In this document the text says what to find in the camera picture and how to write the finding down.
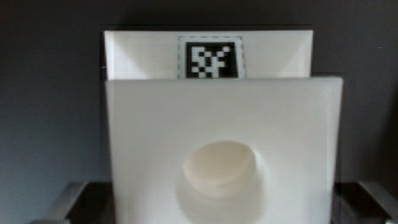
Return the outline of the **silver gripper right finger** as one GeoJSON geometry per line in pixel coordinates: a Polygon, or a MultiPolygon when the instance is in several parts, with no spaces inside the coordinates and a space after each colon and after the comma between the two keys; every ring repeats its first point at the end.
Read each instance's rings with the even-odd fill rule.
{"type": "Polygon", "coordinates": [[[389,215],[384,224],[398,224],[398,199],[377,182],[361,182],[359,185],[389,215]]]}

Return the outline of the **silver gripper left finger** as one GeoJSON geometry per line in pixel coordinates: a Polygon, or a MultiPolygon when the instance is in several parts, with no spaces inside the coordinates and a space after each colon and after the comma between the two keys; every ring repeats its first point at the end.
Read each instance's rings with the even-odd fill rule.
{"type": "Polygon", "coordinates": [[[85,182],[71,182],[68,184],[50,206],[48,212],[44,213],[43,218],[32,221],[32,224],[71,224],[68,214],[73,210],[85,187],[85,182]]]}

